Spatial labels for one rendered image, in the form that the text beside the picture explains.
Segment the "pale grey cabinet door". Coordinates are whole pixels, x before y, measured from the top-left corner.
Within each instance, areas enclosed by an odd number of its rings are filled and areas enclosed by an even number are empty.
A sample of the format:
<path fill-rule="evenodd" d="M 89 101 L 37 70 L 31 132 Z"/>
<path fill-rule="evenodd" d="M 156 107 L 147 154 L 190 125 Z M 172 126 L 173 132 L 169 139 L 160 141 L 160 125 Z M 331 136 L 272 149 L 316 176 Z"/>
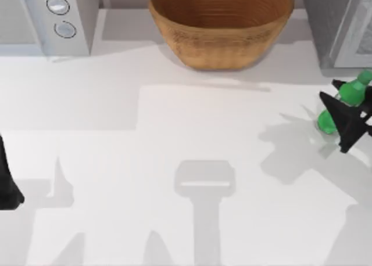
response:
<path fill-rule="evenodd" d="M 372 67 L 372 0 L 349 0 L 330 57 L 335 68 Z"/>

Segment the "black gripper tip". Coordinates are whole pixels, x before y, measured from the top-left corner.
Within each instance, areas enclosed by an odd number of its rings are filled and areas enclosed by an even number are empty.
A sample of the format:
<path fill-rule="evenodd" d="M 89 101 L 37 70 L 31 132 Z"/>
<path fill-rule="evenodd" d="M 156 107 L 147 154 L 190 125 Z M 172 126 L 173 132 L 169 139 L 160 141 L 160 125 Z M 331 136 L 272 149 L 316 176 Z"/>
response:
<path fill-rule="evenodd" d="M 0 135 L 0 210 L 15 210 L 24 201 L 25 197 L 10 173 L 5 145 Z"/>

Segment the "large round microwave knob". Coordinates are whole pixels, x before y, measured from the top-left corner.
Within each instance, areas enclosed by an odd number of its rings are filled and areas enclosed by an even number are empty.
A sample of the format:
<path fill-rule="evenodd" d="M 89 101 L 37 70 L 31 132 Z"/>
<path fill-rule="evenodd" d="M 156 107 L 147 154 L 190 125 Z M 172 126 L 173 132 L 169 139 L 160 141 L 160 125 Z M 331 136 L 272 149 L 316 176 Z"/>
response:
<path fill-rule="evenodd" d="M 68 0 L 46 0 L 47 9 L 59 16 L 66 15 L 70 10 L 70 4 Z"/>

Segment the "small round microwave knob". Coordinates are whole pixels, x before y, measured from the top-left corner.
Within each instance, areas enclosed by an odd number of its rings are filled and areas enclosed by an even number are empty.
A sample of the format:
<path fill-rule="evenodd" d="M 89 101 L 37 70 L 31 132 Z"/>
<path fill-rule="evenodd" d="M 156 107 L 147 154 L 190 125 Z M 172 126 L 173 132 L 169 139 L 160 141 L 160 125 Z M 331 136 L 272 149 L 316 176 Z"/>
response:
<path fill-rule="evenodd" d="M 68 21 L 55 23 L 53 29 L 56 35 L 64 39 L 71 39 L 77 34 L 76 27 Z"/>

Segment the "green bottle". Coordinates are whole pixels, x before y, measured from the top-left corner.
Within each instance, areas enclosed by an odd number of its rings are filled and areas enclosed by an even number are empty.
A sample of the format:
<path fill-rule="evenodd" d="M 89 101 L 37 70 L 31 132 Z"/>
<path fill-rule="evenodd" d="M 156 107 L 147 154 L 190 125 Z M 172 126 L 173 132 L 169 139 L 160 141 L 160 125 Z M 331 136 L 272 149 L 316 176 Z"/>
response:
<path fill-rule="evenodd" d="M 372 70 L 362 70 L 354 80 L 347 82 L 340 88 L 340 90 L 337 90 L 338 93 L 334 98 L 348 106 L 359 106 L 364 101 L 366 89 L 371 82 Z M 325 107 L 325 109 L 319 114 L 317 118 L 317 126 L 320 131 L 327 135 L 337 132 L 336 125 L 328 107 Z"/>

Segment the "pale microwave oven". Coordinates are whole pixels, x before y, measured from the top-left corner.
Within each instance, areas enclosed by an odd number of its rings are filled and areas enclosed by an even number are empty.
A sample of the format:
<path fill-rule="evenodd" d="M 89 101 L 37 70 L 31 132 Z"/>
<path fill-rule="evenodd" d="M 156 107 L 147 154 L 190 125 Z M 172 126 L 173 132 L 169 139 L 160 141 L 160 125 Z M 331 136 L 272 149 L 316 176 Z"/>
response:
<path fill-rule="evenodd" d="M 0 56 L 88 56 L 94 41 L 100 0 L 68 0 L 66 15 L 51 13 L 46 0 L 0 0 Z M 64 39 L 55 23 L 72 23 L 77 34 Z"/>

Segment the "brown woven basket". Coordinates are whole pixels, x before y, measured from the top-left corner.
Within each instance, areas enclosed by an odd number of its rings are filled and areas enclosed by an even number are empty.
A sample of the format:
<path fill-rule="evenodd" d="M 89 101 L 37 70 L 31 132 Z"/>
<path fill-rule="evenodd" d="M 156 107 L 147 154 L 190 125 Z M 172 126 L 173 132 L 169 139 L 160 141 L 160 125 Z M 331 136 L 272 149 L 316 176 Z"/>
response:
<path fill-rule="evenodd" d="M 149 0 L 165 43 L 198 70 L 242 69 L 274 44 L 294 0 Z"/>

